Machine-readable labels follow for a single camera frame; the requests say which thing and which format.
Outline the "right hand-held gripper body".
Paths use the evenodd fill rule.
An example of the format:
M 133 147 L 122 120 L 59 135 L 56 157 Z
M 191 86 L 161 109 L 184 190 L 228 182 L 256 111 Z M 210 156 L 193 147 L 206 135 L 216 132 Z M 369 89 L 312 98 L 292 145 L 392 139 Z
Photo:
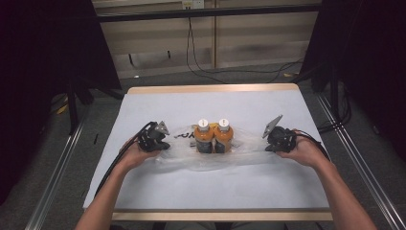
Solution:
M 276 151 L 290 152 L 296 147 L 296 133 L 288 128 L 278 125 L 282 115 L 277 116 L 268 123 L 262 134 L 262 138 L 267 138 L 268 146 L 276 147 Z

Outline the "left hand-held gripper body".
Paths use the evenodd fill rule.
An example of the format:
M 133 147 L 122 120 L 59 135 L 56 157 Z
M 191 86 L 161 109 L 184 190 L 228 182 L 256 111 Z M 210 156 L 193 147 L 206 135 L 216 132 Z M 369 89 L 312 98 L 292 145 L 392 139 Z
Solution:
M 163 141 L 163 139 L 168 135 L 169 129 L 164 121 L 161 121 L 160 123 L 149 122 L 140 131 L 138 145 L 145 152 L 162 150 L 161 144 L 166 143 Z

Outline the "clear plastic bag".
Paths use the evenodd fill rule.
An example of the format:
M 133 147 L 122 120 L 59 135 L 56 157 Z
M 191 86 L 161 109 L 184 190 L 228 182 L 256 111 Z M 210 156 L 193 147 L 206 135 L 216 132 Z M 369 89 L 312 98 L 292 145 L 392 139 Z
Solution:
M 272 162 L 276 154 L 266 151 L 268 146 L 259 134 L 239 127 L 234 128 L 231 150 L 226 153 L 200 153 L 193 136 L 193 126 L 176 129 L 166 141 L 170 148 L 156 158 L 161 168 L 191 171 L 214 171 L 233 166 L 258 165 Z

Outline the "person's left hand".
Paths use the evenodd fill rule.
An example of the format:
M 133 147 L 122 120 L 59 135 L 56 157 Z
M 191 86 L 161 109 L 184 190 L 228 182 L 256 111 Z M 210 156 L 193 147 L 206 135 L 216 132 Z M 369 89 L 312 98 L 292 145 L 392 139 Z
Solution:
M 142 165 L 148 158 L 156 157 L 160 154 L 159 150 L 152 152 L 143 151 L 137 141 L 131 142 L 128 140 L 127 143 L 130 144 L 130 146 L 125 150 L 123 157 L 117 164 L 117 168 L 121 172 L 128 173 L 132 169 Z

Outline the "person's right hand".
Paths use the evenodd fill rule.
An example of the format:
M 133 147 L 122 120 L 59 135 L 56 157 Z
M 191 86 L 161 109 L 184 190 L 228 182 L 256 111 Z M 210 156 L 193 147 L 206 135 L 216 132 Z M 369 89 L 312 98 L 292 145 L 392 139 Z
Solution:
M 314 170 L 320 168 L 324 163 L 328 163 L 319 147 L 310 139 L 301 135 L 296 139 L 295 149 L 290 152 L 277 151 L 276 154 L 281 158 L 292 159 Z

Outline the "orange juice bottle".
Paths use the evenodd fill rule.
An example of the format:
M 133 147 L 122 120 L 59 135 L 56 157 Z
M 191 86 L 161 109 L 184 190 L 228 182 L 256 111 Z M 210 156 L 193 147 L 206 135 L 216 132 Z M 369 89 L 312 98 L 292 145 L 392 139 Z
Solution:
M 230 122 L 223 118 L 220 119 L 214 128 L 214 152 L 226 153 L 231 150 L 234 131 L 230 127 Z
M 198 121 L 193 134 L 198 152 L 213 152 L 214 130 L 206 119 L 200 119 Z

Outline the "white table cover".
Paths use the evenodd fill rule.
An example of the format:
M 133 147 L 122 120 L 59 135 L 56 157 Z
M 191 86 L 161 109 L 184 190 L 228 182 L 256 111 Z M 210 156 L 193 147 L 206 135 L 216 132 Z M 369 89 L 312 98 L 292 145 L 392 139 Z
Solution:
M 265 126 L 279 115 L 282 115 L 280 126 L 301 129 L 313 137 L 319 135 L 299 90 L 127 94 L 85 200 L 93 200 L 94 192 L 123 143 L 150 121 L 164 121 L 171 135 L 176 129 L 192 126 L 202 118 L 211 123 L 225 118 L 232 128 L 239 127 L 262 138 Z M 207 172 L 171 171 L 161 168 L 156 158 L 128 173 L 116 203 L 118 210 L 327 207 L 316 173 L 278 155 L 266 164 Z

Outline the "black metal stand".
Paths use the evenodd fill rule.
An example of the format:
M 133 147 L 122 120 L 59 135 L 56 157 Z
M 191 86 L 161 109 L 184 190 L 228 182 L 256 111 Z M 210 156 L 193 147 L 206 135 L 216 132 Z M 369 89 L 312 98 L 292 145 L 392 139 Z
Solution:
M 336 68 L 329 62 L 316 64 L 305 70 L 301 70 L 299 75 L 291 82 L 299 83 L 310 80 L 311 88 L 315 93 L 322 93 L 329 86 L 330 111 L 337 122 L 340 121 L 338 107 L 338 77 Z
M 91 104 L 94 101 L 89 88 L 89 81 L 81 77 L 73 77 L 67 83 L 67 99 L 70 115 L 70 135 L 73 135 L 79 125 L 77 100 L 82 104 Z

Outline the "wooden table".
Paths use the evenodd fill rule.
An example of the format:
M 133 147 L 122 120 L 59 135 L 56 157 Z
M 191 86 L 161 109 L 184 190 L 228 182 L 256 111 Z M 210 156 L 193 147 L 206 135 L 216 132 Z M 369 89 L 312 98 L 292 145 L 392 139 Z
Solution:
M 268 84 L 218 84 L 186 86 L 133 87 L 127 94 L 155 93 L 204 93 L 204 92 L 248 92 L 299 90 L 294 83 Z M 311 209 L 237 209 L 237 210 L 118 210 L 115 206 L 115 220 L 194 220 L 194 221 L 267 221 L 267 220 L 329 220 L 331 213 L 325 208 Z

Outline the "black curtain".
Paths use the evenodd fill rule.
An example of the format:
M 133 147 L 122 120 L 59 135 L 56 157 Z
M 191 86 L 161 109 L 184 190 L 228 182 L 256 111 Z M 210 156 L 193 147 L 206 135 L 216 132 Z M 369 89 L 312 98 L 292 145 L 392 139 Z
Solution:
M 92 0 L 0 0 L 0 205 L 33 159 L 51 100 L 121 87 Z
M 321 0 L 301 72 L 336 74 L 406 161 L 406 0 Z

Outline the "black horizontal bar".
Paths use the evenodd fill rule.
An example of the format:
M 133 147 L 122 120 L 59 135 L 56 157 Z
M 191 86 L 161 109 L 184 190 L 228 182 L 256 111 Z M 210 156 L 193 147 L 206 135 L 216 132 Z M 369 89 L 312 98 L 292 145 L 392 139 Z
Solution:
M 232 16 L 232 15 L 249 15 L 249 14 L 268 14 L 268 13 L 317 12 L 321 7 L 322 7 L 321 4 L 303 4 L 303 5 L 278 5 L 266 7 L 179 10 L 179 11 L 104 13 L 98 14 L 97 19 L 101 23 L 106 23 L 106 22 L 124 22 L 124 21 Z

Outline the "aluminium floor rail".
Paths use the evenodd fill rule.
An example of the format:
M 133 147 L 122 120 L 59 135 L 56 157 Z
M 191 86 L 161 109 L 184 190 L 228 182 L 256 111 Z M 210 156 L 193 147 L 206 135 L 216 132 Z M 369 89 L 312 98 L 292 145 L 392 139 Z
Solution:
M 334 132 L 338 135 L 346 152 L 350 156 L 352 163 L 362 177 L 364 184 L 368 188 L 375 203 L 379 207 L 385 220 L 389 223 L 392 230 L 406 230 L 406 221 L 400 216 L 400 213 L 395 208 L 394 204 L 383 190 L 374 174 L 372 173 L 367 162 L 361 155 L 358 147 L 354 144 L 350 135 L 343 125 L 338 125 Z
M 41 230 L 43 223 L 50 211 L 50 208 L 55 200 L 56 192 L 62 181 L 62 177 L 66 172 L 66 168 L 69 164 L 70 158 L 73 155 L 79 137 L 81 136 L 83 126 L 88 118 L 89 107 L 84 108 L 83 114 L 79 118 L 79 124 L 74 129 L 73 133 L 69 135 L 69 138 L 64 146 L 64 149 L 58 159 L 56 167 L 52 173 L 50 180 L 40 198 L 37 202 L 34 211 L 25 227 L 25 230 Z

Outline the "white wall outlet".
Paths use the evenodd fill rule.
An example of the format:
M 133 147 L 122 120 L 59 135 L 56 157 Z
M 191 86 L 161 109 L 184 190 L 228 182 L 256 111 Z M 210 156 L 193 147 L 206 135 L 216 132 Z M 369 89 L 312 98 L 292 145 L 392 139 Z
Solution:
M 182 0 L 184 10 L 200 10 L 205 8 L 204 0 Z

